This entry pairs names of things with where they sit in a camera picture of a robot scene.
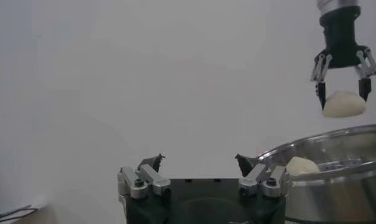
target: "white object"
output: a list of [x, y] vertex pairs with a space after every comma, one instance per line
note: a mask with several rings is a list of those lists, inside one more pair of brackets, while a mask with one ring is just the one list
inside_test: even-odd
[[365, 111], [366, 102], [349, 91], [336, 91], [327, 98], [323, 109], [325, 117], [352, 117]]
[[291, 176], [319, 172], [319, 167], [313, 161], [297, 156], [292, 157], [286, 168]]

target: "white backdrop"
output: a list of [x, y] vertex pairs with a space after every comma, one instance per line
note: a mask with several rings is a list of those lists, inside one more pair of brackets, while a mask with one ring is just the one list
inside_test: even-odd
[[237, 153], [376, 123], [376, 78], [363, 115], [322, 117], [318, 19], [305, 0], [0, 0], [0, 212], [45, 198], [30, 223], [124, 223], [120, 166], [162, 152], [167, 177], [237, 177]]

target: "stainless steel bowl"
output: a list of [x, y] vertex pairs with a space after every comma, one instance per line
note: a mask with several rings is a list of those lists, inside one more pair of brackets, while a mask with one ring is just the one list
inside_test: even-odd
[[294, 156], [320, 172], [291, 176], [287, 219], [294, 222], [376, 222], [376, 125], [304, 138], [259, 156], [270, 167]]

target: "wire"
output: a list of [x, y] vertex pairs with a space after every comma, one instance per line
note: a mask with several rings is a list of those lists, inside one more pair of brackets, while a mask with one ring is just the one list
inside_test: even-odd
[[14, 213], [20, 212], [20, 211], [22, 211], [23, 209], [30, 208], [30, 207], [31, 207], [31, 205], [26, 205], [25, 207], [17, 208], [17, 209], [15, 209], [15, 210], [12, 210], [12, 211], [9, 211], [9, 212], [2, 213], [2, 214], [0, 214], [0, 219], [3, 218], [3, 217], [7, 217], [7, 216], [9, 216], [9, 215], [12, 215], [12, 214], [14, 214]]
[[12, 212], [8, 212], [8, 213], [6, 213], [6, 215], [5, 215], [5, 216], [2, 216], [1, 218], [7, 217], [7, 216], [12, 215], [12, 214], [15, 214], [15, 213], [18, 213], [18, 212], [20, 212], [20, 211], [30, 211], [30, 212], [27, 213], [27, 214], [24, 214], [24, 215], [14, 216], [14, 217], [7, 218], [7, 219], [1, 219], [1, 218], [0, 218], [0, 219], [1, 219], [1, 220], [0, 220], [0, 223], [1, 223], [1, 222], [5, 222], [5, 221], [14, 220], [14, 219], [21, 219], [21, 218], [24, 218], [24, 217], [26, 217], [26, 216], [29, 216], [29, 215], [33, 214], [33, 213], [36, 212], [37, 210], [38, 210], [37, 208], [25, 208], [25, 207], [23, 207], [23, 208], [19, 208], [19, 209], [17, 209], [17, 210], [12, 211]]

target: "silver clamp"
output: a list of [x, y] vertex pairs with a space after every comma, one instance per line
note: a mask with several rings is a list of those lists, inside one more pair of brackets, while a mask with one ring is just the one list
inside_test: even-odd
[[324, 78], [326, 77], [331, 60], [333, 60], [333, 56], [331, 54], [328, 54], [326, 56], [324, 54], [319, 55], [318, 62], [317, 64], [315, 64], [315, 67], [312, 70], [310, 79], [311, 82], [324, 82]]
[[258, 185], [268, 177], [267, 170], [266, 165], [258, 163], [246, 177], [240, 178], [238, 180], [240, 194], [243, 196], [256, 194]]
[[368, 79], [370, 76], [376, 75], [376, 61], [370, 48], [365, 49], [364, 52], [357, 51], [357, 57], [361, 63], [354, 68], [360, 79]]
[[130, 195], [131, 198], [141, 199], [147, 196], [148, 184], [140, 179], [130, 167], [120, 168], [117, 174], [119, 200], [121, 196]]
[[139, 168], [139, 176], [152, 185], [154, 194], [164, 196], [170, 194], [170, 179], [160, 176], [148, 164], [141, 165]]
[[284, 166], [276, 166], [271, 176], [262, 183], [263, 194], [267, 197], [280, 197], [288, 194], [290, 175]]

